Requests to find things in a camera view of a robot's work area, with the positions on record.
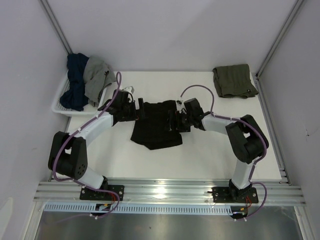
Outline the left aluminium corner post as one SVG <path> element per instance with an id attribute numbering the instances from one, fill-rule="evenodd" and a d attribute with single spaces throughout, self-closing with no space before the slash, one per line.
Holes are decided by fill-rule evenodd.
<path id="1" fill-rule="evenodd" d="M 56 17 L 50 3 L 48 0 L 39 0 L 38 1 L 41 5 L 42 10 L 44 11 L 50 25 L 52 26 L 57 38 L 59 39 L 60 43 L 62 44 L 63 49 L 65 50 L 66 54 L 72 54 L 73 50 L 71 48 L 71 45 L 69 41 L 67 40 L 67 37 L 58 21 L 58 18 Z"/>

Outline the aluminium corner post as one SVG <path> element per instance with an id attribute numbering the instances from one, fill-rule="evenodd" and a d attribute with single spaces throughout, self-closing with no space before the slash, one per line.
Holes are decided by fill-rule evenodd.
<path id="1" fill-rule="evenodd" d="M 260 67 L 258 68 L 258 70 L 255 74 L 255 77 L 257 80 L 262 76 L 263 72 L 265 71 L 266 67 L 268 66 L 268 64 L 272 60 L 274 54 L 276 53 L 276 51 L 280 47 L 282 41 L 284 40 L 284 38 L 288 34 L 290 28 L 293 26 L 296 18 L 298 17 L 299 13 L 303 9 L 306 2 L 307 2 L 306 0 L 296 0 L 295 1 L 293 7 L 291 8 L 288 16 L 285 19 L 283 25 L 281 26 L 278 34 L 276 35 L 276 38 L 274 39 L 267 55 L 265 56 L 264 60 L 262 61 Z"/>
<path id="2" fill-rule="evenodd" d="M 67 40 L 67 37 L 58 21 L 58 18 L 56 17 L 50 3 L 48 0 L 39 0 L 38 1 L 41 5 L 42 10 L 44 11 L 50 25 L 52 26 L 57 38 L 59 39 L 60 43 L 62 44 L 63 49 L 65 50 L 66 54 L 72 54 L 73 50 L 71 48 L 71 45 L 69 41 Z"/>

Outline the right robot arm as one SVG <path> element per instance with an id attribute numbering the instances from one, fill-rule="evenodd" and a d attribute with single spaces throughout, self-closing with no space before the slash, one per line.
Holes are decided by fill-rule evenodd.
<path id="1" fill-rule="evenodd" d="M 190 132 L 191 127 L 202 131 L 224 134 L 228 137 L 237 162 L 228 187 L 213 187 L 214 202 L 239 203 L 250 197 L 255 190 L 251 182 L 256 164 L 267 153 L 269 142 L 254 117 L 226 117 L 204 112 L 196 98 L 183 103 L 181 110 L 169 110 L 167 129 L 179 133 Z"/>

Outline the black shorts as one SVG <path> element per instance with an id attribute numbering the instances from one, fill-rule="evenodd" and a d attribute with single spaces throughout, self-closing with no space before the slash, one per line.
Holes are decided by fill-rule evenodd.
<path id="1" fill-rule="evenodd" d="M 174 100 L 158 103 L 144 103 L 145 119 L 134 124 L 130 140 L 149 150 L 160 150 L 183 144 L 181 134 L 168 129 L 169 111 L 177 109 Z"/>

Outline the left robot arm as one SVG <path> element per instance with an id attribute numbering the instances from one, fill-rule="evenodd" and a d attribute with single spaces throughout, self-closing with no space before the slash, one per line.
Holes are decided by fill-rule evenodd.
<path id="1" fill-rule="evenodd" d="M 55 174 L 66 178 L 57 181 L 73 180 L 80 183 L 97 200 L 105 199 L 111 190 L 105 176 L 95 172 L 88 165 L 89 145 L 103 132 L 119 122 L 131 122 L 145 117 L 144 102 L 138 99 L 139 108 L 133 97 L 132 86 L 113 92 L 109 99 L 98 109 L 98 113 L 83 126 L 73 132 L 57 132 L 52 141 L 48 168 Z"/>

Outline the dark blue garment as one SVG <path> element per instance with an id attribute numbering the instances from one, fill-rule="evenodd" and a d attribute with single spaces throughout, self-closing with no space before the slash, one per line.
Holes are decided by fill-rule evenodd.
<path id="1" fill-rule="evenodd" d="M 82 53 L 72 53 L 67 56 L 67 78 L 69 90 L 59 99 L 60 104 L 66 108 L 81 112 L 88 104 L 85 96 L 84 70 L 89 58 Z"/>

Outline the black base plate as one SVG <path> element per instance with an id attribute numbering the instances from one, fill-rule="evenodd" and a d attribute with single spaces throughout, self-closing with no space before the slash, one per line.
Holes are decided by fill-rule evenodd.
<path id="1" fill-rule="evenodd" d="M 108 185 L 107 190 L 112 192 L 102 192 L 89 189 L 87 187 L 82 188 L 79 199 L 83 201 L 117 201 L 115 193 L 119 195 L 119 200 L 122 201 L 125 193 L 124 185 Z"/>
<path id="2" fill-rule="evenodd" d="M 242 190 L 231 189 L 225 186 L 216 186 L 211 189 L 214 203 L 253 203 L 259 202 L 256 188 L 249 186 Z"/>

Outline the grey shorts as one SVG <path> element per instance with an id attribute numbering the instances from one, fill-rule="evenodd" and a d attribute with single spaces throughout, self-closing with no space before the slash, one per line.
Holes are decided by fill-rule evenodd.
<path id="1" fill-rule="evenodd" d="M 104 89 L 116 82 L 116 76 L 111 66 L 97 56 L 90 56 L 83 73 L 84 95 L 88 103 L 97 107 Z"/>

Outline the aluminium mounting rail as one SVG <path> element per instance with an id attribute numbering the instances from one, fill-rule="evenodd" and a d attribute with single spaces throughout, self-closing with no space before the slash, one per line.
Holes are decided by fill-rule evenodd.
<path id="1" fill-rule="evenodd" d="M 129 179 L 109 178 L 111 185 L 124 186 L 124 203 L 204 205 L 213 200 L 212 187 L 226 187 L 226 180 Z M 301 187 L 287 182 L 266 182 L 256 186 L 258 199 L 267 197 L 267 206 L 305 206 Z M 79 202 L 82 187 L 74 182 L 41 181 L 35 192 L 35 202 Z"/>

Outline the white perforated basket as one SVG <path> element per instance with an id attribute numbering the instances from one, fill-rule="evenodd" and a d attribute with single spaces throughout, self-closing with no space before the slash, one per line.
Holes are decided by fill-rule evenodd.
<path id="1" fill-rule="evenodd" d="M 55 93 L 51 110 L 67 117 L 90 117 L 96 114 L 104 103 L 109 86 L 99 90 L 91 99 L 85 95 L 85 84 L 69 80 L 69 74 L 60 81 Z"/>

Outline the olive green shorts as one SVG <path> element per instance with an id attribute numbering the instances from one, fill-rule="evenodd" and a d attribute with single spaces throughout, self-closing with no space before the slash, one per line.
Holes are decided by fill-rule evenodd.
<path id="1" fill-rule="evenodd" d="M 253 98 L 259 94 L 251 81 L 248 64 L 218 66 L 213 70 L 213 83 L 221 98 Z"/>

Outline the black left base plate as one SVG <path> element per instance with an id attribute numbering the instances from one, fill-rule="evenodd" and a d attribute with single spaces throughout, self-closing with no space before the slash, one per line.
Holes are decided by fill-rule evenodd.
<path id="1" fill-rule="evenodd" d="M 125 193 L 124 185 L 108 185 L 107 190 L 112 192 L 102 192 L 89 189 L 87 187 L 82 188 L 79 199 L 83 201 L 117 201 L 115 193 L 119 195 L 119 200 L 122 201 Z"/>

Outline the right aluminium corner post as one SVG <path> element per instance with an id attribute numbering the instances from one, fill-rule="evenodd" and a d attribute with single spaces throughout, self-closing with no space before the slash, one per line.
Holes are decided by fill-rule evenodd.
<path id="1" fill-rule="evenodd" d="M 255 74 L 255 77 L 257 80 L 262 76 L 263 72 L 265 71 L 266 67 L 268 66 L 268 64 L 272 60 L 274 54 L 276 53 L 276 51 L 280 47 L 282 41 L 284 40 L 284 38 L 288 34 L 290 28 L 293 26 L 296 18 L 298 17 L 299 13 L 303 9 L 306 2 L 307 2 L 306 0 L 296 0 L 295 1 L 293 7 L 291 8 L 288 16 L 285 19 L 283 25 L 281 26 L 278 34 L 276 35 L 276 38 L 274 39 L 267 55 L 265 56 L 264 60 L 262 61 L 260 67 L 258 68 L 258 70 Z"/>

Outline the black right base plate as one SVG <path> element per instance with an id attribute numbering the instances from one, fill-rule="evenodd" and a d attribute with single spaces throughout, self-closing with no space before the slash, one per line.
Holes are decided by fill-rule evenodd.
<path id="1" fill-rule="evenodd" d="M 211 189 L 214 203 L 253 203 L 259 202 L 256 188 L 249 186 L 242 190 L 231 189 L 225 186 L 216 186 Z"/>

